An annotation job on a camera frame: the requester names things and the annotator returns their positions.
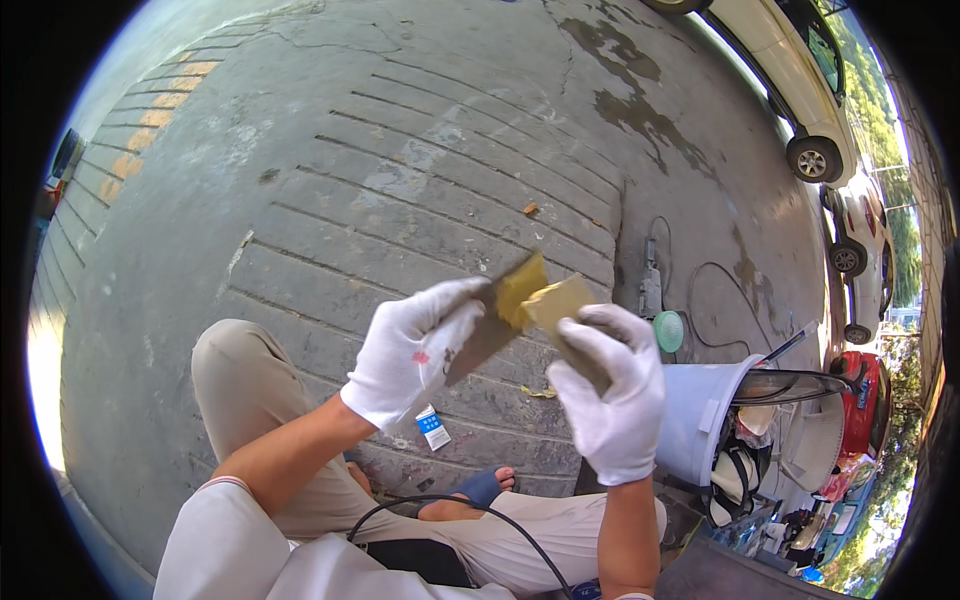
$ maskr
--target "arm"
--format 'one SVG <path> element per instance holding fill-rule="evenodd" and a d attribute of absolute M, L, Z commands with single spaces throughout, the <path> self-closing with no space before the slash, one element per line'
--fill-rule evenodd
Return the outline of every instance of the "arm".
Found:
<path fill-rule="evenodd" d="M 607 488 L 597 561 L 604 598 L 631 591 L 654 593 L 660 575 L 653 478 Z"/>
<path fill-rule="evenodd" d="M 565 361 L 547 370 L 577 450 L 608 487 L 597 541 L 600 588 L 608 600 L 629 592 L 653 595 L 660 545 L 651 473 L 666 396 L 657 340 L 648 323 L 613 304 L 585 306 L 579 316 L 625 341 L 570 319 L 558 323 L 564 339 L 610 376 L 602 398 Z"/>
<path fill-rule="evenodd" d="M 350 382 L 320 408 L 236 450 L 213 476 L 241 479 L 268 516 L 278 513 L 337 454 L 422 409 L 483 315 L 483 304 L 468 297 L 486 283 L 446 281 L 378 306 Z"/>
<path fill-rule="evenodd" d="M 282 424 L 231 454 L 213 477 L 243 480 L 268 516 L 280 511 L 326 463 L 376 427 L 334 395 L 320 408 Z"/>

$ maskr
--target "green foliage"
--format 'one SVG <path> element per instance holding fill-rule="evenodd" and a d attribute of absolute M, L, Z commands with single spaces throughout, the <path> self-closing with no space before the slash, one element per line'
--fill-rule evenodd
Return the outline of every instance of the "green foliage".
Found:
<path fill-rule="evenodd" d="M 849 11 L 829 16 L 827 22 L 844 58 L 846 109 L 861 150 L 871 156 L 875 168 L 903 164 L 894 129 L 896 111 L 887 99 L 886 82 L 863 30 Z M 883 190 L 887 206 L 915 202 L 906 169 L 878 171 L 873 175 Z M 897 263 L 895 307 L 909 306 L 920 293 L 920 234 L 912 212 L 912 208 L 901 208 L 887 213 Z"/>
<path fill-rule="evenodd" d="M 904 403 L 918 398 L 920 338 L 887 337 L 883 339 L 882 346 L 884 362 L 890 373 L 893 401 Z M 891 417 L 890 436 L 880 454 L 870 499 L 850 540 L 837 558 L 821 569 L 824 587 L 859 598 L 872 598 L 876 593 L 897 545 L 891 542 L 878 549 L 874 556 L 865 556 L 871 535 L 870 520 L 877 517 L 889 529 L 898 529 L 903 525 L 903 517 L 894 511 L 894 499 L 897 494 L 913 486 L 917 471 L 920 416 L 916 411 L 896 410 Z"/>

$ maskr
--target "green lid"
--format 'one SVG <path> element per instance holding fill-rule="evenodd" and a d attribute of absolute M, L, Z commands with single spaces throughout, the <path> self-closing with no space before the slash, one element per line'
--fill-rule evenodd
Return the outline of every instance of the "green lid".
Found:
<path fill-rule="evenodd" d="M 684 341 L 684 322 L 680 315 L 672 310 L 664 310 L 654 319 L 654 331 L 657 343 L 667 354 L 676 352 Z"/>

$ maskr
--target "white car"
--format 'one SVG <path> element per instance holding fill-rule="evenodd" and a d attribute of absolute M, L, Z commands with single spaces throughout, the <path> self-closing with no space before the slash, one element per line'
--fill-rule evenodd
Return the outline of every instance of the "white car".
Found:
<path fill-rule="evenodd" d="M 641 0 L 666 14 L 698 11 L 766 85 L 794 137 L 786 158 L 809 183 L 842 187 L 859 152 L 843 109 L 844 64 L 836 38 L 810 0 Z"/>
<path fill-rule="evenodd" d="M 844 328 L 844 338 L 851 344 L 867 344 L 874 340 L 890 306 L 897 278 L 883 196 L 876 181 L 863 171 L 846 187 L 824 187 L 821 194 L 837 231 L 828 251 L 829 263 L 844 274 L 850 294 L 850 324 Z"/>

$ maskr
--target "white shirt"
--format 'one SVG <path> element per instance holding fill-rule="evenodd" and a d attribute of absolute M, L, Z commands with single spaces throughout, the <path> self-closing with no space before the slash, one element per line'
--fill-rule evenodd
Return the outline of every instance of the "white shirt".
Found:
<path fill-rule="evenodd" d="M 390 571 L 344 538 L 290 544 L 235 477 L 218 477 L 183 504 L 156 575 L 155 599 L 513 599 L 504 587 L 427 584 Z"/>

